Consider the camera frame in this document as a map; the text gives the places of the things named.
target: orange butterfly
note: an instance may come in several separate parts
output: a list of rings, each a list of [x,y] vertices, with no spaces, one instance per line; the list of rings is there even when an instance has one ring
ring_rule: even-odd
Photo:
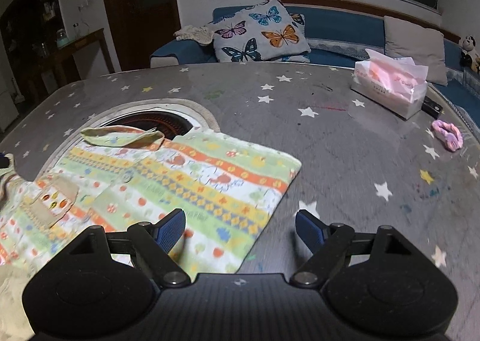
[[[262,35],[265,38],[270,39],[270,44],[277,48],[282,47],[284,41],[286,44],[288,44],[289,41],[293,42],[294,44],[297,44],[300,41],[300,38],[295,34],[295,30],[290,24],[285,27],[283,32],[262,31]]]

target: blue gripper pad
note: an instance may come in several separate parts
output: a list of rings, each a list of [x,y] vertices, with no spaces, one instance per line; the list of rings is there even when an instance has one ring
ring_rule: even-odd
[[[318,226],[313,220],[324,225],[308,211],[300,210],[295,216],[295,230],[312,253],[315,253],[325,242],[327,237],[324,236],[322,227]]]
[[[175,215],[167,215],[165,219],[169,220],[158,228],[155,232],[156,234],[154,233],[154,239],[158,246],[167,254],[172,250],[185,231],[185,212],[180,210],[178,212],[172,211],[172,213],[175,213]]]

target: yellow star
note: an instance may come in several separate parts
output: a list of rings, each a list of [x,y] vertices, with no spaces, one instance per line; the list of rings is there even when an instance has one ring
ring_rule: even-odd
[[[427,171],[420,169],[420,177],[424,179],[429,185],[434,182],[432,176]]]

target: butterfly print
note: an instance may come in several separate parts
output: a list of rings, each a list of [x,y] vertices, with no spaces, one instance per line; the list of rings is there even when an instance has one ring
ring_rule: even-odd
[[[268,4],[268,0],[265,1],[265,2],[261,2],[260,4],[257,4],[257,5],[265,5],[265,4]],[[255,8],[257,5],[250,5],[248,7],[245,7],[245,9],[253,9]]]
[[[291,13],[290,16],[292,19],[297,22],[298,24],[305,25],[305,21],[303,20],[303,17],[299,13]]]
[[[224,39],[229,39],[234,35],[243,35],[247,30],[245,28],[245,21],[241,21],[235,27],[230,25],[230,28],[221,28],[220,30],[215,31],[216,34],[220,35]]]
[[[231,19],[232,17],[234,17],[235,14],[234,13],[231,13],[231,14],[228,14],[228,15],[225,15],[225,16],[222,16],[222,17],[219,17],[218,19],[214,20],[213,21],[213,24],[218,24],[222,21],[224,21],[225,19]]]
[[[257,51],[257,41],[254,37],[247,42],[243,51],[233,47],[222,47],[222,51],[232,57],[232,62],[243,62],[243,59],[248,61],[249,58],[253,61],[262,60],[260,53]]]
[[[288,24],[283,32],[277,31],[277,32],[267,32],[267,31],[262,31],[262,35],[270,40],[270,44],[273,47],[280,48],[283,46],[283,42],[288,44],[289,42],[292,42],[293,44],[297,44],[300,41],[300,38],[298,35],[295,33],[294,28]]]
[[[249,13],[250,16],[254,20],[258,20],[258,23],[261,25],[268,25],[270,20],[273,20],[275,23],[280,23],[282,21],[282,17],[278,15],[279,12],[277,7],[273,6],[268,10],[266,15],[262,13]]]

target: purple butterfly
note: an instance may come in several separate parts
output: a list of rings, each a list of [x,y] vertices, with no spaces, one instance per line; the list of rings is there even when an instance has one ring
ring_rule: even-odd
[[[246,32],[245,21],[238,23],[235,27],[221,28],[220,30],[215,31],[216,34],[222,36],[224,39],[230,39],[234,35],[243,35]]]

